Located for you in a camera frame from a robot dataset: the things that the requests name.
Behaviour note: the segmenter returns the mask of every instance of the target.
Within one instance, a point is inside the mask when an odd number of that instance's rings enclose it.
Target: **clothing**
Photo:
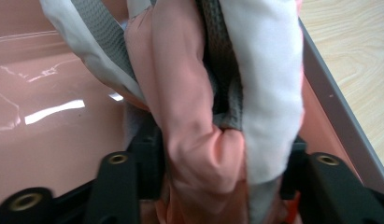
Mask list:
[[[136,80],[164,135],[169,196],[156,205],[161,223],[261,223],[264,214],[254,210],[262,207],[253,204],[273,201],[262,201],[263,186],[276,193],[267,183],[277,183],[300,128],[295,2],[220,5],[241,74],[241,129],[213,123],[204,22],[193,0],[159,0],[125,31]]]

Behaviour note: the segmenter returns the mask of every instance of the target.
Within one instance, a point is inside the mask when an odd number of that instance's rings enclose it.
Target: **wrinkled fabric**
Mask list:
[[[160,222],[249,223],[249,196],[262,194],[249,194],[245,133],[236,129],[220,129],[213,123],[214,97],[203,64],[204,23],[194,1],[159,0],[154,8],[149,7],[129,21],[125,40],[147,106],[164,135],[168,191],[156,203]],[[300,110],[300,105],[295,106],[297,108],[291,106],[290,110]],[[299,126],[300,115],[293,119]],[[274,123],[276,130],[286,129],[286,120],[281,121],[283,123]],[[280,136],[269,137],[280,139]],[[282,144],[281,147],[285,146],[283,150],[288,150],[285,152],[287,157],[292,142]],[[269,162],[276,162],[277,159],[276,154],[263,157]],[[283,161],[279,163],[281,167],[286,165]],[[264,168],[261,172],[264,178],[256,184],[258,187],[270,186],[269,191],[274,192],[277,184],[266,183],[271,183],[283,170],[272,166]],[[273,201],[274,198],[269,198],[264,202],[271,204]],[[262,216],[256,217],[260,221],[254,222],[261,222],[264,219]]]

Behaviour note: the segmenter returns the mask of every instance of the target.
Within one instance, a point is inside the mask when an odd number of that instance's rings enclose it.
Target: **garment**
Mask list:
[[[273,201],[300,128],[302,41],[295,2],[220,5],[241,74],[241,129],[213,123],[204,22],[193,0],[159,0],[125,31],[135,77],[164,135],[169,194],[157,202],[161,223],[261,223],[259,204]]]

